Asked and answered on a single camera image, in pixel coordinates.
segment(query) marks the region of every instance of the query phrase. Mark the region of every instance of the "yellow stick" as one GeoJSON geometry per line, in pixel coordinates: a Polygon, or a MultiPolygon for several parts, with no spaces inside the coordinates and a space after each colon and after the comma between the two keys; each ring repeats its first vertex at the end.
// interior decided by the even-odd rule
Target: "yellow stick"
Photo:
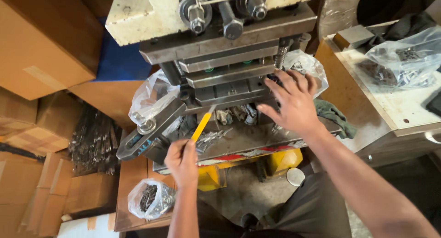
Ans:
{"type": "Polygon", "coordinates": [[[195,133],[191,136],[191,139],[196,142],[199,138],[199,136],[202,134],[202,131],[204,131],[205,125],[207,125],[208,120],[210,120],[211,114],[214,111],[214,108],[216,108],[216,105],[213,105],[210,110],[204,114],[202,117],[201,122],[199,123],[198,127],[196,128],[195,133]]]}

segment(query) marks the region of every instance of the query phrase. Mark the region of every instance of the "workbench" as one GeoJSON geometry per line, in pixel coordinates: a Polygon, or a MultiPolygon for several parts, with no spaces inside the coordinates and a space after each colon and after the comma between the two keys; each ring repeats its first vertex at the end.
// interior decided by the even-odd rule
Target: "workbench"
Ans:
{"type": "MultiPolygon", "coordinates": [[[[319,120],[331,134],[336,136],[340,133],[340,127],[334,122],[322,117],[319,117],[319,120]]],[[[249,126],[236,121],[231,125],[221,125],[223,130],[230,128],[232,130],[199,155],[198,165],[200,167],[215,166],[225,162],[253,159],[278,151],[307,146],[302,138],[294,132],[284,128],[273,132],[273,124],[249,126]]],[[[165,165],[158,163],[153,163],[153,171],[161,174],[170,173],[165,165]]]]}
{"type": "Polygon", "coordinates": [[[365,73],[358,64],[367,57],[364,48],[342,52],[332,41],[320,42],[315,57],[323,65],[329,88],[321,96],[345,114],[358,128],[354,139],[341,142],[372,167],[399,162],[441,148],[441,118],[426,110],[441,90],[437,83],[413,90],[386,87],[365,73]]]}

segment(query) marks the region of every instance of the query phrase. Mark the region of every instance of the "clear plastic bag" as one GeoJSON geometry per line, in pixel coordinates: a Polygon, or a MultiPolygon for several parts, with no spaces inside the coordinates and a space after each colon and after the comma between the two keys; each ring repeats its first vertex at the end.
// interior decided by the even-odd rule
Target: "clear plastic bag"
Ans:
{"type": "Polygon", "coordinates": [[[154,179],[143,179],[138,183],[133,190],[129,193],[129,211],[139,218],[145,218],[152,220],[160,217],[162,214],[168,212],[168,210],[175,204],[176,191],[173,188],[163,182],[156,181],[154,179]],[[144,195],[144,190],[148,186],[156,186],[156,193],[153,195],[153,201],[146,208],[144,212],[141,208],[141,199],[144,195]]]}
{"type": "Polygon", "coordinates": [[[362,62],[360,67],[388,86],[408,90],[433,85],[433,72],[441,66],[441,27],[386,41],[366,56],[370,61],[362,62]]]}
{"type": "Polygon", "coordinates": [[[297,70],[302,75],[309,73],[316,79],[317,91],[313,96],[314,99],[329,87],[325,70],[320,61],[300,49],[286,53],[283,66],[285,68],[297,70]]]}
{"type": "Polygon", "coordinates": [[[162,69],[159,69],[136,90],[129,111],[130,119],[142,125],[177,98],[179,91],[180,86],[172,86],[162,69]]]}

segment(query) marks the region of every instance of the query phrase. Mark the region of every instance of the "person's right hand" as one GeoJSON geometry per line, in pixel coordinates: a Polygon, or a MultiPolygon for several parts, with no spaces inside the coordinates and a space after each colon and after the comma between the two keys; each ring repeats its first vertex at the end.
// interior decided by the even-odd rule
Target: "person's right hand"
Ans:
{"type": "Polygon", "coordinates": [[[167,151],[164,163],[172,173],[178,190],[198,187],[198,154],[192,139],[180,139],[173,142],[167,151]]]}
{"type": "Polygon", "coordinates": [[[309,74],[303,77],[297,71],[288,70],[286,73],[278,69],[274,70],[274,75],[280,79],[283,87],[268,78],[265,84],[279,100],[280,113],[265,104],[258,105],[257,109],[271,117],[276,124],[302,137],[320,127],[322,123],[317,118],[312,99],[317,90],[314,77],[309,74]]]}

